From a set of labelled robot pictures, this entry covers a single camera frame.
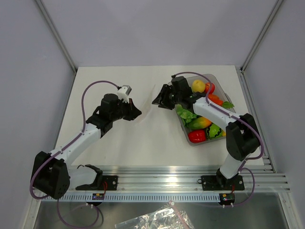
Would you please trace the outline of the clear dotted zip bag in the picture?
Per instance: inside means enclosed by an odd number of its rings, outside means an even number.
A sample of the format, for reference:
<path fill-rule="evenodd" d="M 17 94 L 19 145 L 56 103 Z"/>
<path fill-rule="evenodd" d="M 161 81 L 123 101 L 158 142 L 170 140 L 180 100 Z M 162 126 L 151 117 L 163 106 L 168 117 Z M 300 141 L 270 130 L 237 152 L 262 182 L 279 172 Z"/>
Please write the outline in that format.
<path fill-rule="evenodd" d="M 152 101 L 153 101 L 153 95 L 154 95 L 154 91 L 155 91 L 155 86 L 156 85 L 154 85 L 152 87 L 152 89 L 149 91 L 148 96 L 143 103 L 141 122 L 147 117 L 148 113 L 150 112 L 150 109 L 152 106 Z"/>

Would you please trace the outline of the toy carrot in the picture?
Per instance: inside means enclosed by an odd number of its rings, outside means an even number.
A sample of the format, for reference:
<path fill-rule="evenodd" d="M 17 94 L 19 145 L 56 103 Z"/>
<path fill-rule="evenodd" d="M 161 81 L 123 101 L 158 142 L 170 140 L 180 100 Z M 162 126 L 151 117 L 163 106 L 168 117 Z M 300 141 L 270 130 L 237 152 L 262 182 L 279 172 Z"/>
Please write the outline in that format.
<path fill-rule="evenodd" d="M 225 108 L 225 109 L 234 108 L 233 103 L 231 103 L 229 101 L 223 101 L 217 95 L 209 94 L 208 99 L 211 100 L 212 102 L 214 102 L 215 104 Z"/>

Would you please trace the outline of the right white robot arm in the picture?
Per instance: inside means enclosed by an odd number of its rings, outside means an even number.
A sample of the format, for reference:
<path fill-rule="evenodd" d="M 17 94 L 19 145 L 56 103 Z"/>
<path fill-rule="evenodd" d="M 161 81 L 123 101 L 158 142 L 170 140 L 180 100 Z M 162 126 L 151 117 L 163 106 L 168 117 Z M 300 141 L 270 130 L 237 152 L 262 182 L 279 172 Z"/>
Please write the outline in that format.
<path fill-rule="evenodd" d="M 217 105 L 208 98 L 208 94 L 193 92 L 187 79 L 173 75 L 170 84 L 164 84 L 152 104 L 172 110 L 177 105 L 207 118 L 226 133 L 228 156 L 216 172 L 218 187 L 227 189 L 233 184 L 233 178 L 241 172 L 250 154 L 257 148 L 264 152 L 264 145 L 252 115 L 239 115 Z"/>

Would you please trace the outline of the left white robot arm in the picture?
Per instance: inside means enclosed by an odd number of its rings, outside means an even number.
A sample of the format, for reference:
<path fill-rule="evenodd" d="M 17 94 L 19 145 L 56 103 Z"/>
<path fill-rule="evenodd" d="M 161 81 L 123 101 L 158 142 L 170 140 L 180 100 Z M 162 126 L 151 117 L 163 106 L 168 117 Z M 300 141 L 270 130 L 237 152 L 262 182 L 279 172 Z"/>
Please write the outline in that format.
<path fill-rule="evenodd" d="M 30 193 L 36 188 L 53 199 L 60 199 L 68 190 L 71 177 L 69 165 L 91 144 L 102 138 L 117 120 L 133 121 L 142 113 L 136 108 L 131 98 L 127 101 L 115 94 L 106 94 L 100 106 L 85 120 L 81 131 L 68 143 L 49 153 L 39 152 L 34 159 L 30 180 Z"/>

